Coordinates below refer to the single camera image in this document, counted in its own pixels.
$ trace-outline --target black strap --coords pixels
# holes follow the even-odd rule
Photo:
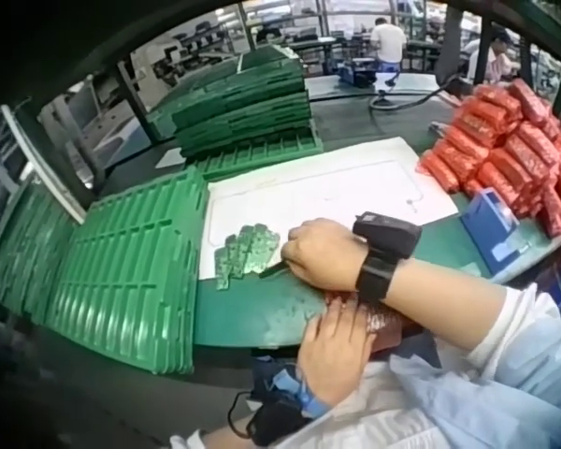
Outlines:
[[[301,414],[301,407],[290,401],[279,400],[262,404],[247,425],[247,434],[256,446],[268,447],[309,422],[311,419]]]

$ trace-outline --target blue container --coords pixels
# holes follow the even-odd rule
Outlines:
[[[510,240],[519,221],[495,189],[484,189],[474,196],[460,220],[491,274],[497,274],[521,255]]]

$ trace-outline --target worker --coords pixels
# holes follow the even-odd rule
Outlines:
[[[395,87],[408,39],[401,28],[383,17],[379,17],[375,24],[370,34],[370,45],[378,62],[374,87],[377,92],[384,94]]]
[[[308,322],[297,358],[318,412],[274,447],[561,447],[561,316],[535,284],[515,290],[411,258],[376,278],[385,284],[362,287],[367,245],[326,219],[292,229],[281,253],[296,277],[323,290],[378,287],[386,306],[440,339],[442,368],[417,356],[368,363],[366,310],[334,302]],[[171,442],[253,447],[229,427]]]
[[[513,70],[514,64],[507,56],[507,48],[511,44],[511,37],[505,28],[493,25],[491,44],[488,48],[488,60],[486,63],[485,80],[489,82],[501,81],[501,78],[508,76]],[[469,64],[467,67],[467,77],[473,80],[476,75],[478,65],[478,55],[480,54],[480,40],[470,41],[463,52],[469,53]]]

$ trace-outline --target white paper sheet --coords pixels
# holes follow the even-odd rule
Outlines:
[[[325,217],[349,228],[367,210],[425,225],[455,215],[437,182],[415,171],[418,156],[390,138],[261,168],[209,186],[199,279],[215,277],[214,251],[243,225],[261,223],[280,234]],[[278,250],[270,264],[280,261]]]

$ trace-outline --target white sleeve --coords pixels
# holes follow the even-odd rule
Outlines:
[[[467,77],[470,80],[473,80],[474,76],[476,75],[476,65],[478,65],[478,51],[474,51],[473,53],[471,53],[471,56],[469,57],[469,65],[467,66]]]
[[[370,33],[370,43],[379,43],[381,41],[381,34],[380,32],[374,28],[372,33]]]
[[[467,360],[482,377],[493,379],[500,358],[511,342],[544,317],[561,320],[561,314],[550,295],[541,293],[537,296],[534,283],[524,291],[508,288],[495,325],[482,343],[467,356]]]
[[[196,430],[187,441],[179,435],[170,437],[170,449],[206,449],[206,446],[202,442],[200,431]]]

